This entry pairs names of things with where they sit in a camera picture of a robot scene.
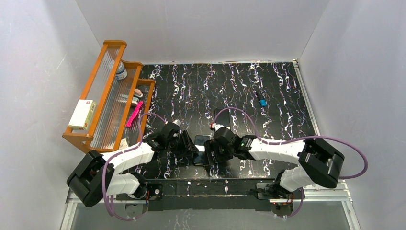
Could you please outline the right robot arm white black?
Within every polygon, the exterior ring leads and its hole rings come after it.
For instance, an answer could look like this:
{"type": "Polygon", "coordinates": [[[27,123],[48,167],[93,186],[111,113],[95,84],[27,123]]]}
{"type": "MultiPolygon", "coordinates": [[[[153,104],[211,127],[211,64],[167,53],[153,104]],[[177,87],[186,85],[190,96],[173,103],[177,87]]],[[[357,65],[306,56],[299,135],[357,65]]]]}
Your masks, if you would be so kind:
{"type": "Polygon", "coordinates": [[[204,142],[209,164],[224,162],[233,157],[241,160],[275,160],[293,163],[295,168],[278,173],[269,191],[283,195],[301,187],[316,184],[336,188],[344,155],[320,138],[307,140],[265,140],[255,135],[239,137],[222,126],[212,139],[204,142]]]}

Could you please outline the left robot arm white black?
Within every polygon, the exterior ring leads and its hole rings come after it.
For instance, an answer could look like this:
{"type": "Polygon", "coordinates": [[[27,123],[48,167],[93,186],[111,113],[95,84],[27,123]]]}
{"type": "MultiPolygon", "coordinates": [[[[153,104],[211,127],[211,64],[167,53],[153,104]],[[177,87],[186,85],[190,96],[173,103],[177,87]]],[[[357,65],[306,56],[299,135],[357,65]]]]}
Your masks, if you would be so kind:
{"type": "Polygon", "coordinates": [[[186,130],[167,122],[159,132],[152,133],[138,144],[114,152],[87,153],[67,179],[67,186],[86,207],[119,194],[141,193],[146,183],[141,175],[127,172],[173,153],[176,158],[191,157],[199,152],[186,130]]]}

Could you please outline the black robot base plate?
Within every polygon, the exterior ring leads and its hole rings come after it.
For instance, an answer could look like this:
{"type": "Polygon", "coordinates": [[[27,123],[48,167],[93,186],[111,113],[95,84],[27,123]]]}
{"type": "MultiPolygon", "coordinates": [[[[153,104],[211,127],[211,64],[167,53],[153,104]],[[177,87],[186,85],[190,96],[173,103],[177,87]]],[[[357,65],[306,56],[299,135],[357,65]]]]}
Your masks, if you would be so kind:
{"type": "Polygon", "coordinates": [[[273,180],[262,179],[148,179],[141,198],[135,195],[120,194],[117,201],[148,202],[149,211],[164,210],[209,210],[209,209],[253,209],[271,211],[276,207],[281,211],[303,198],[297,189],[291,195],[271,193],[273,180]]]}

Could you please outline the black phone case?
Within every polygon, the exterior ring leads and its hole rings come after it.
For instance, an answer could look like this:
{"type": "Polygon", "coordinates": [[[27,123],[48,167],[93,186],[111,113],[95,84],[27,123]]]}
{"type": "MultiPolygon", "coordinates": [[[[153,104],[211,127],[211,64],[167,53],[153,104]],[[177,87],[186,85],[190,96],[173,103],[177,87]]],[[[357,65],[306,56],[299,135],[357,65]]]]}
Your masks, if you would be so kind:
{"type": "Polygon", "coordinates": [[[229,109],[224,110],[223,112],[220,113],[220,115],[217,117],[215,123],[217,125],[223,125],[227,128],[230,128],[230,112],[229,109]]]}

